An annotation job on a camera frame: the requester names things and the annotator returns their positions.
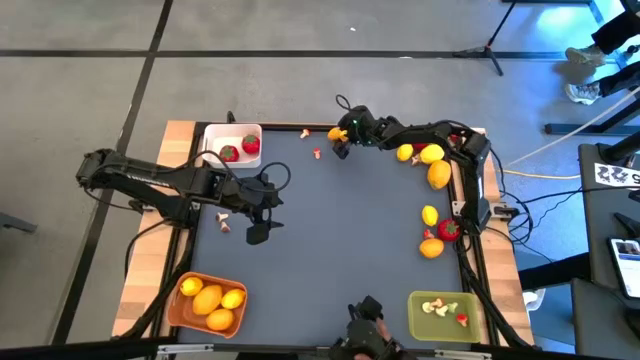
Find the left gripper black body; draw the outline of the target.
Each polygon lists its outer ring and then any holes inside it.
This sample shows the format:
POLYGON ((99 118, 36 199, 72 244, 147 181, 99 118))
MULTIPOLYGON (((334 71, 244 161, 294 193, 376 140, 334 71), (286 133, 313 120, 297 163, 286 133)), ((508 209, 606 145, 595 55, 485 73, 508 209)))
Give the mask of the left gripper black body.
POLYGON ((253 223, 268 223, 272 220, 273 209, 283 204, 279 190, 269 180, 269 176, 260 172, 251 177, 238 180, 241 198, 250 207, 250 219, 253 223))

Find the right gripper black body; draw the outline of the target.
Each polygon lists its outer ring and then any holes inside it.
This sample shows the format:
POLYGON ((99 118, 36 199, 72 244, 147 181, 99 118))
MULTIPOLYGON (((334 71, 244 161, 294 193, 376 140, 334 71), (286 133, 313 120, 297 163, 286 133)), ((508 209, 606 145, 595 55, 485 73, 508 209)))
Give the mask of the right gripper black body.
POLYGON ((372 134, 377 120, 364 105, 358 105, 347 111, 339 120, 339 128, 347 131, 348 141, 362 146, 375 146, 375 136, 372 134))

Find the large orange-yellow toy lemon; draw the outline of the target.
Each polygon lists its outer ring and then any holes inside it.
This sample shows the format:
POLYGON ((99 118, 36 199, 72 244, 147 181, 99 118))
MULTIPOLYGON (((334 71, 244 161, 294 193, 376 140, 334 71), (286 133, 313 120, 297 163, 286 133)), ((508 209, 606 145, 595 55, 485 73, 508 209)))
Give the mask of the large orange-yellow toy lemon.
POLYGON ((220 304, 223 289, 220 285, 209 285, 201 289, 194 297, 192 311, 195 315, 208 315, 220 304))
POLYGON ((451 165, 444 160, 434 161, 427 172, 427 182, 434 190, 440 190, 447 186, 451 179, 451 165))

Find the white plastic basket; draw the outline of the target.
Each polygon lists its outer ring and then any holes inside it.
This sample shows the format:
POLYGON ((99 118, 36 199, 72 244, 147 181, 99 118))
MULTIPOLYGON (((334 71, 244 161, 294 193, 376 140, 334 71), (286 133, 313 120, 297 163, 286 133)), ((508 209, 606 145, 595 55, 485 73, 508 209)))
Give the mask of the white plastic basket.
POLYGON ((259 136, 262 141, 262 128, 258 124, 210 124, 205 127, 203 138, 203 151, 213 151, 219 155, 220 149, 225 145, 235 146, 240 153, 237 162, 228 162, 230 168, 257 168, 261 164, 261 149, 258 154, 246 154, 241 142, 246 135, 259 136))

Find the orange plastic basket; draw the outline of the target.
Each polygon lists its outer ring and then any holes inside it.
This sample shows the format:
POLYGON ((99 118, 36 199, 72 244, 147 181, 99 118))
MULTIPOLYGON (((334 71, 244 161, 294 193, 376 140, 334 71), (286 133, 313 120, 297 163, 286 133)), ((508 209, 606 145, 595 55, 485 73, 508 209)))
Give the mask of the orange plastic basket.
POLYGON ((168 310, 166 312, 166 318, 168 323, 174 327, 185 327, 193 330, 199 330, 202 332, 207 332, 210 334, 214 334, 217 336, 224 337, 226 339, 230 339, 236 335, 239 328, 241 327, 243 317, 245 314, 245 310, 248 302, 248 290, 247 288, 240 282, 214 277, 211 275, 196 273, 196 272, 187 272, 182 275, 178 284, 172 290, 172 293, 169 297, 169 305, 168 310), (232 311, 235 315, 234 324, 224 332, 216 332, 207 328, 206 326, 206 318, 209 315, 195 315, 192 311, 192 302, 195 296, 186 297, 181 294, 179 287, 182 281, 188 277, 198 277, 203 283, 204 287, 209 285, 220 285, 223 289, 223 295, 232 289, 242 289, 246 292, 246 299, 244 303, 232 311))

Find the black tripod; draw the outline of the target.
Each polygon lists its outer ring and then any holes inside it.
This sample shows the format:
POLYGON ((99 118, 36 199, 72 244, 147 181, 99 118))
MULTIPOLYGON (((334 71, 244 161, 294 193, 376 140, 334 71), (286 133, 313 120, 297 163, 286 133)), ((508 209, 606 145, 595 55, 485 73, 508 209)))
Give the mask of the black tripod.
POLYGON ((460 50, 460 51, 455 51, 451 53, 451 56, 453 58, 458 58, 458 59, 488 59, 491 61, 491 63, 493 64, 496 73, 498 76, 502 77, 504 75, 504 72, 502 70, 502 67, 499 64, 499 61, 492 49, 492 46, 496 40, 496 38, 498 37, 498 34, 500 33, 500 31, 502 30, 503 26, 505 25, 505 23, 507 22, 507 19, 509 18, 509 16, 511 15, 513 9, 515 8, 516 4, 518 3, 519 0, 512 0, 509 8, 507 9, 506 13, 504 14, 504 16, 502 17, 501 21, 499 22, 499 24, 497 25, 497 27, 495 28, 493 34, 491 35, 491 37, 489 38, 489 40, 482 46, 479 47, 475 47, 475 48, 468 48, 465 50, 460 50))

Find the green plastic basket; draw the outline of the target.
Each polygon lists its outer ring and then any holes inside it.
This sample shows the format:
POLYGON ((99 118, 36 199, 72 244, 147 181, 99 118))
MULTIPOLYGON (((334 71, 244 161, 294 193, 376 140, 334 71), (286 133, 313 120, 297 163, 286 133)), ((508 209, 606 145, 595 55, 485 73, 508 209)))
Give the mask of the green plastic basket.
POLYGON ((410 334, 419 341, 426 342, 461 342, 479 343, 480 317, 478 315, 478 299, 475 294, 467 292, 435 292, 413 291, 407 301, 408 327, 410 334), (440 298, 444 305, 457 302, 455 313, 447 312, 445 317, 440 317, 434 309, 431 313, 422 311, 424 302, 432 302, 440 298), (468 316, 468 326, 461 326, 456 316, 465 314, 468 316))

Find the black stand bar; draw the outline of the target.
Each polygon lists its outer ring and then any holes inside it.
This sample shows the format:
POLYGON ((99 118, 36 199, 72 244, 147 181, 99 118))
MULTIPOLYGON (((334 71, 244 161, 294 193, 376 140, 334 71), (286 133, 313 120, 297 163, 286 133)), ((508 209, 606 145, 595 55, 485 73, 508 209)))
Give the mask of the black stand bar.
POLYGON ((640 98, 601 123, 591 125, 548 123, 544 125, 544 132, 547 135, 628 136, 640 131, 640 123, 629 125, 632 120, 640 120, 640 98))

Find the person's shoe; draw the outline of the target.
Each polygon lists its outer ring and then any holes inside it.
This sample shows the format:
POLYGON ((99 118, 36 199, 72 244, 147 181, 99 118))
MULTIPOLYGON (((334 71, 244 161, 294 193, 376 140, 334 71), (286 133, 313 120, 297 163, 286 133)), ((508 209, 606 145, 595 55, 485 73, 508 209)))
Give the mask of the person's shoe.
POLYGON ((567 84, 565 86, 565 93, 572 102, 583 105, 591 105, 601 97, 598 82, 580 85, 567 84))
POLYGON ((565 50, 567 60, 574 64, 599 67, 606 63, 607 55, 595 44, 584 48, 569 47, 565 50))

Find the dark grey stand foot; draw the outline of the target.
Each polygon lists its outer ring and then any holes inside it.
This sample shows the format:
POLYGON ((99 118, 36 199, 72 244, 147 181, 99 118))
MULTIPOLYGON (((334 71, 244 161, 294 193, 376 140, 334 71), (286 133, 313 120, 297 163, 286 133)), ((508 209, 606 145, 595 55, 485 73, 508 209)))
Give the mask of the dark grey stand foot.
POLYGON ((25 233, 34 233, 37 230, 37 225, 0 212, 0 228, 15 229, 25 233))

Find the black side table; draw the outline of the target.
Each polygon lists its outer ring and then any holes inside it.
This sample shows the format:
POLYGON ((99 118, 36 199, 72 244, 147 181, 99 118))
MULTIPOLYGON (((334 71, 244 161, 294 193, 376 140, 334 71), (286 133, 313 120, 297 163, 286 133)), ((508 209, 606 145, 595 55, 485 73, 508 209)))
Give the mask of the black side table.
POLYGON ((576 352, 597 358, 640 360, 640 338, 624 318, 627 309, 640 310, 640 299, 628 299, 622 293, 609 249, 611 238, 628 237, 614 214, 640 221, 640 204, 629 199, 627 190, 596 182, 596 165, 601 158, 595 145, 581 145, 578 154, 591 279, 571 282, 576 352))

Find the white printed paper tag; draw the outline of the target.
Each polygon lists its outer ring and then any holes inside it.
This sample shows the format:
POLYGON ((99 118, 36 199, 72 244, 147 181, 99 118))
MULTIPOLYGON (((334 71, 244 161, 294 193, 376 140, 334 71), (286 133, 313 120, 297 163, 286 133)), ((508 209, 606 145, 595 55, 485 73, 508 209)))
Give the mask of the white printed paper tag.
POLYGON ((640 170, 595 163, 594 178, 598 184, 611 187, 640 187, 640 170))

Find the person's leg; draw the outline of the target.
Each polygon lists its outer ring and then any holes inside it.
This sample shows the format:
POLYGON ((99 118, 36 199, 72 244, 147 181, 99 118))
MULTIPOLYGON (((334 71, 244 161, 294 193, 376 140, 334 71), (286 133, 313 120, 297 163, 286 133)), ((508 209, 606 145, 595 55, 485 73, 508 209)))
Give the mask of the person's leg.
POLYGON ((613 75, 598 80, 599 95, 607 97, 631 87, 640 86, 640 61, 630 64, 613 75))
POLYGON ((630 38, 640 35, 640 12, 624 12, 591 35, 594 45, 609 55, 630 38))

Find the black tablet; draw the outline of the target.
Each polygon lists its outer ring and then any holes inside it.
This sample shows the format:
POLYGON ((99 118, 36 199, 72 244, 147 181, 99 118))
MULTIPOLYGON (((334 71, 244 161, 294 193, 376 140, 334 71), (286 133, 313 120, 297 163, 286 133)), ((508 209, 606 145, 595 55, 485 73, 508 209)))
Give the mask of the black tablet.
POLYGON ((610 238, 607 244, 622 293, 629 299, 640 300, 640 242, 610 238))

